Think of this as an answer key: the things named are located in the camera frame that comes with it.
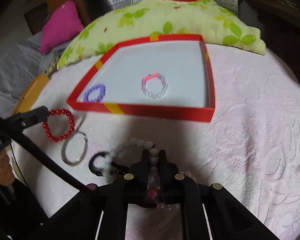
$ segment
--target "black cable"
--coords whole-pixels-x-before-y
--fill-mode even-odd
[[[27,136],[22,132],[15,130],[13,127],[7,125],[7,122],[0,118],[0,130],[6,133],[20,144],[25,150],[27,150],[33,157],[35,157],[41,164],[46,166],[50,171],[63,179],[77,190],[84,192],[90,196],[97,196],[97,193],[80,181],[72,177],[69,173],[59,167],[52,159],[50,159],[36,144],[34,144]]]
[[[27,187],[29,187],[28,184],[27,184],[27,182],[26,182],[25,177],[23,176],[23,174],[22,174],[22,172],[21,172],[21,170],[20,170],[20,168],[19,168],[19,165],[18,165],[18,163],[17,163],[17,159],[16,159],[16,157],[14,156],[14,152],[13,152],[13,149],[12,149],[12,144],[10,144],[10,147],[11,147],[11,151],[12,151],[12,156],[13,156],[14,162],[15,162],[16,165],[17,165],[17,168],[18,168],[18,170],[19,170],[19,173],[21,174],[21,177],[22,177],[22,179],[23,179],[23,182],[26,184]]]

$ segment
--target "white bedsheet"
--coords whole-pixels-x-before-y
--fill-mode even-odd
[[[223,184],[280,239],[300,233],[300,85],[292,71],[271,51],[260,56],[219,45],[208,45],[216,88],[211,123],[165,120],[89,112],[81,131],[89,139],[83,162],[70,167],[60,157],[62,143],[50,142],[41,125],[25,131],[43,151],[82,183],[104,185],[88,169],[90,157],[132,137],[153,141],[165,149],[180,171],[197,182]],[[97,57],[55,73],[33,107],[68,108],[65,100]],[[74,111],[79,123],[84,112]],[[64,117],[49,118],[54,134],[68,126]],[[74,138],[67,155],[80,155],[82,139]],[[23,174],[48,216],[76,190],[42,167],[15,145]],[[125,155],[123,164],[140,153]],[[178,209],[171,211],[129,206],[126,239],[181,239]]]

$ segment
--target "red bead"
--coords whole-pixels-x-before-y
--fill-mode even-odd
[[[147,196],[151,199],[154,199],[158,195],[158,190],[155,188],[149,188],[147,190]]]
[[[67,109],[53,109],[50,111],[50,114],[51,115],[65,114],[68,116],[69,122],[70,122],[70,130],[67,131],[67,133],[65,133],[64,135],[61,135],[59,137],[54,137],[50,131],[48,123],[44,122],[43,123],[44,131],[51,141],[54,141],[54,142],[62,141],[64,139],[68,138],[75,131],[74,115],[71,113],[71,111],[68,111]]]

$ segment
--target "red bead bracelet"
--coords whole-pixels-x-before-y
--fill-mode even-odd
[[[53,109],[50,111],[50,115],[60,115],[60,114],[64,114],[64,115],[68,116],[69,122],[70,122],[70,130],[67,131],[64,135],[61,135],[59,137],[54,137],[52,135],[52,133],[50,132],[48,123],[43,122],[43,128],[44,128],[45,133],[47,134],[48,138],[54,142],[62,141],[63,139],[66,139],[69,135],[71,135],[74,132],[74,127],[75,127],[74,116],[70,111],[68,111],[67,109],[57,109],[57,110]]]

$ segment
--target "pink pillow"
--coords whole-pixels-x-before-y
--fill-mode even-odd
[[[40,53],[47,54],[58,46],[74,38],[83,30],[78,12],[73,1],[61,5],[42,28]]]

